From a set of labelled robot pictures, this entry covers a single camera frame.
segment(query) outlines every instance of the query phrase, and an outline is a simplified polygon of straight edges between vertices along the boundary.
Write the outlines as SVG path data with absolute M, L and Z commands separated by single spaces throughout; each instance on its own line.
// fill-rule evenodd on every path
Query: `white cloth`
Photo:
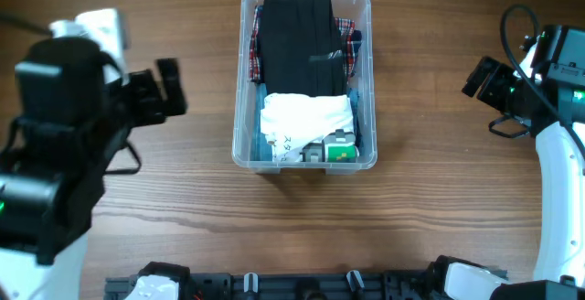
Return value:
M 272 161 L 299 162 L 307 144 L 321 142 L 338 129 L 354 132 L 354 116 L 346 95 L 273 93 L 264 99 L 260 129 L 272 146 Z

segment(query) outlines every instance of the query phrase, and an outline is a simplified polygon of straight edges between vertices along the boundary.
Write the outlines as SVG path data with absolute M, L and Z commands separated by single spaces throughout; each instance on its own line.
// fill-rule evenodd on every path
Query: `wooden tabletop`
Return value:
M 447 254 L 530 278 L 541 217 L 535 141 L 488 133 L 498 112 L 461 87 L 483 55 L 505 61 L 498 23 L 508 5 L 531 5 L 543 24 L 583 27 L 582 0 L 371 0 L 378 162 L 345 177 L 259 176 L 232 162 L 240 1 L 0 0 L 0 10 L 41 24 L 118 7 L 130 70 L 180 58 L 189 112 L 135 130 L 142 172 L 106 177 L 81 298 L 101 299 L 106 277 L 150 261 L 192 272 L 340 273 L 420 269 Z M 517 47 L 529 24 L 518 16 L 510 27 Z M 39 37 L 1 29 L 5 130 L 20 111 L 14 65 Z

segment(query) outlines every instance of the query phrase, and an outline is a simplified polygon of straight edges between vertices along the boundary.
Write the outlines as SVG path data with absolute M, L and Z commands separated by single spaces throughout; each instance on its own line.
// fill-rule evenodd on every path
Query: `wooden table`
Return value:
M 530 278 L 540 234 L 535 142 L 487 132 L 498 113 L 460 91 L 480 57 L 505 61 L 498 23 L 516 2 L 542 23 L 585 25 L 582 0 L 371 0 L 378 163 L 348 177 L 258 176 L 231 159 L 240 0 L 0 0 L 39 23 L 116 6 L 130 70 L 179 57 L 187 116 L 135 130 L 134 177 L 107 177 L 81 297 L 150 261 L 193 272 L 424 268 L 439 254 Z M 512 22 L 513 47 L 529 30 Z M 2 26 L 0 120 L 19 113 L 14 65 L 39 37 Z

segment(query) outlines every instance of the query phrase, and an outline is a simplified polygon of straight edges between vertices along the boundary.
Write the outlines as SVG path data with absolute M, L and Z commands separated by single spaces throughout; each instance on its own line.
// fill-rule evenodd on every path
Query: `plastic bin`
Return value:
M 264 0 L 241 0 L 239 30 L 238 90 L 236 91 L 236 115 L 234 119 L 234 139 L 232 157 L 239 166 L 256 173 L 278 174 L 282 168 L 324 168 L 327 174 L 347 175 L 358 170 L 372 167 L 378 159 L 376 140 L 376 113 L 374 100 L 374 66 L 372 56 L 371 4 L 369 0 L 331 0 L 334 16 L 350 18 L 356 22 L 356 30 L 362 31 L 362 46 L 358 52 L 356 76 L 349 86 L 359 90 L 357 119 L 359 122 L 362 145 L 360 157 L 355 163 L 292 163 L 253 161 L 251 158 L 252 132 L 256 110 L 256 85 L 250 82 L 249 52 L 254 8 Z

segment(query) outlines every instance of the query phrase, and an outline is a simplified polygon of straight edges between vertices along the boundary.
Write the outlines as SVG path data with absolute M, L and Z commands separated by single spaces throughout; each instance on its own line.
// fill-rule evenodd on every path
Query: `clear plastic container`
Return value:
M 372 167 L 378 159 L 376 140 L 376 113 L 374 100 L 374 66 L 372 56 L 372 10 L 369 0 L 331 0 L 334 16 L 350 18 L 356 22 L 356 30 L 362 32 L 362 46 L 358 51 L 356 75 L 349 86 L 359 90 L 357 119 L 362 145 L 355 163 L 292 163 L 253 161 L 251 158 L 252 132 L 256 110 L 255 84 L 250 82 L 250 37 L 254 21 L 254 8 L 264 0 L 241 0 L 239 30 L 238 90 L 236 91 L 236 115 L 232 157 L 239 166 L 256 173 L 278 174 L 282 168 L 324 168 L 327 174 L 347 175 Z

